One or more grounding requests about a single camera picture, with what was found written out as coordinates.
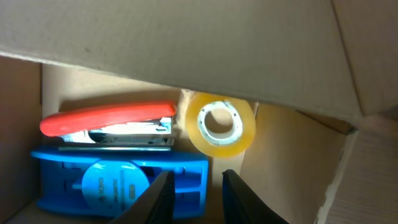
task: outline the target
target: stapler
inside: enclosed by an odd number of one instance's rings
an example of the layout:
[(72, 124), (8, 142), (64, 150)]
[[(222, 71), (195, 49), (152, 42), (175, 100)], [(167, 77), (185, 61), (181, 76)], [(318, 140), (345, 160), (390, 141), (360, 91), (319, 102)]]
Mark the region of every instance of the stapler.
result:
[[(65, 143), (88, 143), (86, 146), (90, 149), (171, 146), (174, 140), (164, 136), (172, 132), (175, 113), (172, 101), (98, 106), (50, 115), (42, 120), (40, 130), (46, 136), (61, 137)], [(65, 146), (60, 149), (82, 148)]]

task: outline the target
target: tape core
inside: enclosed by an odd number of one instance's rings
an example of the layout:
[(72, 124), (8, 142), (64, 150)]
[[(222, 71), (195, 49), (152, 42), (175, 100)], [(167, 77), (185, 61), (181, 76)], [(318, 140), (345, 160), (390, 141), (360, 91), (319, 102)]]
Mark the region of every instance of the tape core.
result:
[[(224, 109), (231, 114), (232, 117), (232, 128), (225, 133), (215, 133), (210, 131), (205, 124), (206, 115), (213, 110)], [(199, 112), (198, 129), (200, 130), (203, 138), (214, 146), (229, 146), (234, 144), (243, 134), (243, 122), (236, 110), (229, 100), (214, 101), (205, 105)]]

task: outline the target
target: tape roll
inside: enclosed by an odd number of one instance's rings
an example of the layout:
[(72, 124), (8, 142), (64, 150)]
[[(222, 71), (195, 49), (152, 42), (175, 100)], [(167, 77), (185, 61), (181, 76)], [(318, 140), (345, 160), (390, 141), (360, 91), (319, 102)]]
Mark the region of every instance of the tape roll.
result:
[[(226, 133), (214, 133), (206, 127), (206, 115), (216, 109), (231, 113), (233, 125)], [(211, 157), (237, 156), (251, 145), (256, 135), (256, 121), (247, 101), (207, 93), (193, 96), (187, 109), (185, 127), (193, 145)]]

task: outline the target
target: box wall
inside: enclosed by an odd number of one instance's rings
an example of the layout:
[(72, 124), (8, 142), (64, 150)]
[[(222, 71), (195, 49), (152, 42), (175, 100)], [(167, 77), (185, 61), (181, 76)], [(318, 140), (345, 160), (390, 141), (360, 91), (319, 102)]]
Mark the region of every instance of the box wall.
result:
[(346, 136), (288, 108), (259, 105), (240, 176), (289, 223), (313, 223)]
[(327, 223), (397, 223), (398, 123), (377, 114), (360, 127)]
[(38, 194), (40, 64), (0, 57), (0, 223)]

